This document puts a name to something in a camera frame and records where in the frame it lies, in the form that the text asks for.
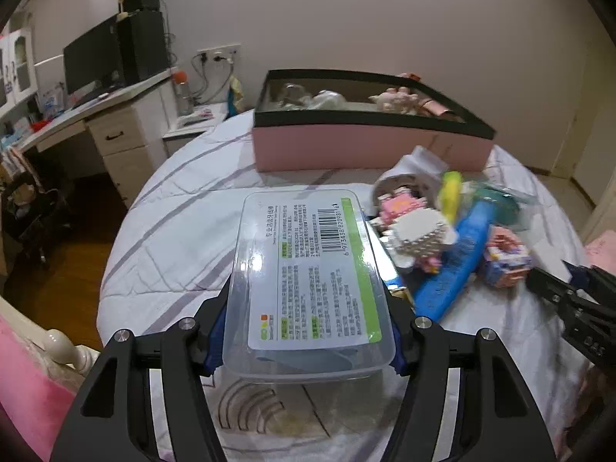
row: white desk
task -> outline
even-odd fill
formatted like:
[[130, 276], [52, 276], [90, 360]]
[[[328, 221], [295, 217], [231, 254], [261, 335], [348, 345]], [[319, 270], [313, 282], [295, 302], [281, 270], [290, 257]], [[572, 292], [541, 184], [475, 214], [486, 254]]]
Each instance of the white desk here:
[[141, 83], [116, 90], [102, 100], [94, 99], [76, 109], [67, 110], [41, 131], [19, 141], [15, 147], [21, 151], [27, 151], [35, 146], [39, 152], [49, 149], [63, 140], [84, 132], [85, 124], [78, 123], [79, 121], [90, 118], [104, 109], [130, 101], [146, 90], [166, 81], [169, 77], [169, 70], [165, 70]]
[[[67, 111], [41, 131], [18, 142], [16, 147], [43, 152], [87, 132], [91, 136], [89, 147], [98, 153], [104, 166], [104, 169], [94, 166], [94, 173], [107, 171], [129, 208], [147, 180], [167, 159], [162, 137], [176, 119], [176, 100], [169, 72], [165, 71]], [[67, 166], [79, 166], [80, 161], [83, 165], [85, 148], [80, 146], [60, 156], [67, 175], [70, 175]]]

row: green label stripe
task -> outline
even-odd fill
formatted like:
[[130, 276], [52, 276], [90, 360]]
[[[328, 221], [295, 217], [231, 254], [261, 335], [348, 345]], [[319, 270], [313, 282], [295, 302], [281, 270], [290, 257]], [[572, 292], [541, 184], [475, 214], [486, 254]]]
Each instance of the green label stripe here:
[[349, 235], [350, 249], [355, 260], [355, 272], [357, 274], [357, 284], [359, 285], [359, 295], [362, 299], [363, 319], [366, 321], [366, 334], [368, 342], [379, 342], [382, 338], [379, 316], [377, 314], [377, 303], [375, 294], [372, 292], [372, 283], [368, 268], [363, 263], [363, 245], [357, 229], [353, 204], [349, 198], [342, 199], [344, 222], [347, 226]]
[[316, 316], [312, 317], [312, 338], [318, 339], [318, 318]]
[[283, 241], [280, 244], [280, 257], [282, 257], [283, 259], [293, 258], [293, 247], [290, 241]]
[[289, 339], [289, 321], [286, 318], [280, 319], [281, 338], [286, 341]]

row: drawer handle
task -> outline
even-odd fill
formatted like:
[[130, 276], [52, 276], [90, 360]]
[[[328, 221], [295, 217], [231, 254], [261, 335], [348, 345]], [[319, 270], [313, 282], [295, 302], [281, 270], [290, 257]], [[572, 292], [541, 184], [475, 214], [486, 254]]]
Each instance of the drawer handle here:
[[120, 132], [118, 135], [107, 135], [105, 137], [105, 140], [113, 140], [113, 139], [116, 139], [118, 137], [122, 137], [122, 135], [124, 135], [124, 132]]

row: cabinet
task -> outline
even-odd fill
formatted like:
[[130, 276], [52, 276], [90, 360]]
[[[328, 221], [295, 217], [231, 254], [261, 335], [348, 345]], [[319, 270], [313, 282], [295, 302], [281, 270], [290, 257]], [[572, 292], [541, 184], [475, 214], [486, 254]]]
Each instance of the cabinet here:
[[104, 111], [86, 122], [94, 144], [127, 208], [167, 159], [162, 135], [169, 131], [163, 95], [167, 82], [134, 102]]
[[37, 91], [32, 32], [20, 29], [0, 38], [0, 118]]
[[8, 72], [8, 66], [10, 59], [8, 58], [8, 51], [10, 49], [10, 37], [3, 36], [0, 38], [0, 118], [8, 113], [13, 106], [15, 106], [15, 100], [12, 93], [12, 82], [10, 81], [10, 74]]
[[10, 67], [13, 76], [15, 104], [36, 93], [35, 61], [32, 54], [32, 32], [20, 29], [10, 38]]

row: door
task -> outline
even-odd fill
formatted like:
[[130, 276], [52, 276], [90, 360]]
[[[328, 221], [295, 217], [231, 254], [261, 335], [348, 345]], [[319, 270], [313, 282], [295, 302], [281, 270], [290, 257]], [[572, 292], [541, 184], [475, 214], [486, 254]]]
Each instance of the door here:
[[616, 169], [616, 80], [606, 91], [586, 141], [574, 178], [598, 205]]
[[590, 243], [608, 229], [616, 230], [616, 171], [612, 174], [608, 188], [581, 232], [582, 243]]
[[15, 105], [11, 91], [9, 48], [10, 39], [8, 36], [0, 38], [0, 118]]
[[10, 71], [15, 104], [36, 93], [35, 62], [32, 55], [32, 33], [20, 29], [10, 34]]

